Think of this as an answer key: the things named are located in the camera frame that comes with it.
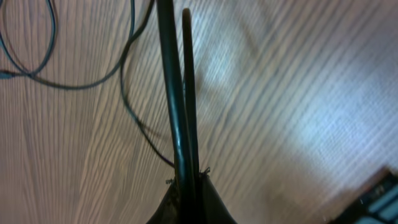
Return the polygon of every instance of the black object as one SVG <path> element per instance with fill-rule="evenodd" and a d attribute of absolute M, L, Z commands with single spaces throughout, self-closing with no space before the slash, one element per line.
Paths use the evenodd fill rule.
<path fill-rule="evenodd" d="M 175 154 L 175 180 L 148 223 L 236 223 L 211 184 L 207 175 L 210 169 L 199 173 L 190 11 L 184 9 L 182 16 L 185 102 L 173 1 L 157 0 L 157 14 Z"/>
<path fill-rule="evenodd" d="M 398 223 L 398 177 L 388 173 L 330 224 Z"/>

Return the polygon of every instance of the black tube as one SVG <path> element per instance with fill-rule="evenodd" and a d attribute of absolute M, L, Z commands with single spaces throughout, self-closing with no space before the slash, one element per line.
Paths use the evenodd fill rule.
<path fill-rule="evenodd" d="M 195 182 L 199 183 L 199 153 L 197 131 L 197 104 L 195 96 L 195 69 L 193 63 L 191 12 L 189 9 L 182 11 L 182 39 L 184 46 L 185 65 L 185 108 L 187 110 L 189 140 L 192 150 L 193 175 Z"/>
<path fill-rule="evenodd" d="M 180 194 L 180 215 L 182 223 L 190 223 L 195 219 L 195 181 L 187 115 L 183 100 L 172 0 L 157 0 L 157 18 L 159 20 L 164 81 L 174 145 L 175 176 Z"/>

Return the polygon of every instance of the wooden surface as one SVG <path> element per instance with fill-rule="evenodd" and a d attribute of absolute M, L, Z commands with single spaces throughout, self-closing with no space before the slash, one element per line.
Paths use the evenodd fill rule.
<path fill-rule="evenodd" d="M 40 76 L 103 77 L 127 39 L 129 1 L 54 4 Z M 138 24 L 147 4 L 136 3 Z M 398 168 L 397 4 L 175 2 L 180 56 L 182 9 L 193 14 L 200 167 L 237 222 L 324 223 L 380 168 Z M 5 0 L 1 14 L 7 44 L 36 67 L 45 1 Z M 172 159 L 156 13 L 128 62 L 131 105 Z M 123 108 L 118 77 L 88 91 L 1 80 L 0 124 L 0 223 L 145 223 L 174 175 Z"/>

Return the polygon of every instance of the thin black wire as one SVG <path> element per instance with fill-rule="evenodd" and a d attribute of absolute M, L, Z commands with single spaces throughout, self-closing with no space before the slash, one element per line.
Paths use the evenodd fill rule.
<path fill-rule="evenodd" d="M 56 37 L 56 32 L 57 32 L 57 26 L 56 26 L 56 22 L 55 22 L 55 13 L 53 10 L 53 6 L 51 4 L 51 0 L 46 0 L 47 3 L 47 7 L 50 11 L 50 17 L 51 17 L 51 25 L 52 25 L 52 31 L 51 31 L 51 38 L 50 38 L 50 43 L 49 43 L 49 47 L 47 49 L 47 52 L 44 56 L 44 59 L 42 61 L 42 63 L 33 71 L 27 71 L 26 69 L 20 67 L 16 61 L 11 57 L 9 51 L 7 50 L 7 47 L 4 43 L 4 40 L 2 38 L 1 32 L 0 32 L 0 46 L 3 49 L 4 53 L 6 54 L 6 57 L 10 60 L 10 62 L 13 64 L 13 66 L 15 66 L 18 71 L 20 73 L 17 72 L 12 72 L 9 70 L 0 70 L 0 79 L 8 79 L 8 78 L 15 78 L 15 77 L 28 77 L 31 80 L 38 82 L 40 84 L 43 84 L 45 86 L 49 86 L 52 88 L 56 88 L 56 89 L 61 89 L 61 90 L 86 90 L 89 88 L 93 88 L 98 86 L 99 84 L 104 83 L 105 81 L 107 81 L 109 78 L 111 78 L 116 71 L 120 68 L 120 88 L 121 88 L 121 95 L 122 95 L 122 99 L 123 99 L 123 105 L 126 107 L 127 111 L 129 112 L 129 114 L 131 115 L 133 121 L 137 124 L 140 132 L 142 133 L 142 135 L 144 135 L 146 141 L 149 143 L 149 145 L 151 146 L 151 148 L 154 150 L 154 152 L 165 162 L 167 163 L 169 166 L 174 168 L 174 164 L 172 162 L 170 162 L 167 158 L 165 158 L 160 152 L 159 150 L 156 148 L 156 146 L 154 145 L 154 143 L 150 140 L 149 136 L 147 135 L 147 133 L 145 132 L 145 125 L 140 121 L 140 119 L 138 118 L 137 114 L 135 114 L 135 112 L 132 110 L 132 108 L 129 105 L 128 102 L 128 98 L 127 98 L 127 94 L 124 92 L 124 82 L 123 82 L 123 66 L 126 63 L 126 59 L 127 59 L 127 54 L 129 52 L 130 46 L 131 44 L 142 34 L 142 32 L 144 31 L 150 14 L 152 12 L 152 8 L 154 6 L 154 0 L 151 0 L 149 3 L 149 7 L 148 10 L 146 12 L 145 18 L 143 23 L 141 24 L 141 26 L 138 28 L 138 30 L 136 32 L 134 32 L 134 23 L 135 23 L 135 2 L 134 0 L 130 0 L 131 3 L 131 26 L 130 26 L 130 31 L 129 31 L 129 38 L 127 40 L 127 43 L 125 44 L 124 48 L 123 48 L 123 52 L 122 52 L 122 56 L 120 57 L 119 61 L 116 63 L 116 65 L 113 67 L 113 69 L 107 74 L 105 75 L 102 79 L 95 81 L 93 83 L 87 84 L 87 85 L 79 85 L 79 86 L 72 86 L 72 85 L 63 85 L 63 84 L 59 84 L 59 83 L 54 83 L 51 81 L 48 81 L 46 79 L 40 78 L 37 76 L 38 73 L 41 72 L 41 70 L 43 70 L 43 68 L 46 66 L 47 62 L 49 61 L 49 58 L 53 52 L 53 48 L 54 48 L 54 42 L 55 42 L 55 37 Z"/>

